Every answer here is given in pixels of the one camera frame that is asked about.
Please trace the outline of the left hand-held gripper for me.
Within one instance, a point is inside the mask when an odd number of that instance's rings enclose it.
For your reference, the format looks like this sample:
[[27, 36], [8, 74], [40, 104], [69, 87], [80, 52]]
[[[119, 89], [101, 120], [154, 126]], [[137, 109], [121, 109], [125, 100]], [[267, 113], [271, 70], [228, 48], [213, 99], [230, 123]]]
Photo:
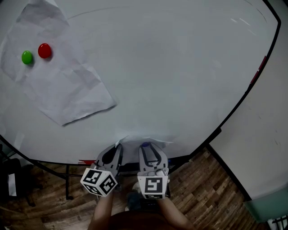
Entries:
[[110, 171], [86, 168], [81, 178], [81, 184], [89, 193], [107, 197], [118, 185], [113, 174], [118, 173], [122, 158], [122, 144], [114, 144], [106, 148], [99, 154], [96, 165]]

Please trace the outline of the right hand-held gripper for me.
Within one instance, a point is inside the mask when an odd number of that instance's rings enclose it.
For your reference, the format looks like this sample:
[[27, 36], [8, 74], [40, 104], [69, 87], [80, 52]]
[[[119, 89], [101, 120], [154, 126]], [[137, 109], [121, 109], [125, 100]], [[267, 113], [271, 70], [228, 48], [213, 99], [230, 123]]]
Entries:
[[157, 145], [151, 145], [151, 150], [157, 158], [157, 162], [147, 165], [143, 145], [140, 145], [138, 149], [140, 171], [137, 173], [137, 178], [140, 190], [145, 199], [164, 199], [170, 182], [168, 158]]

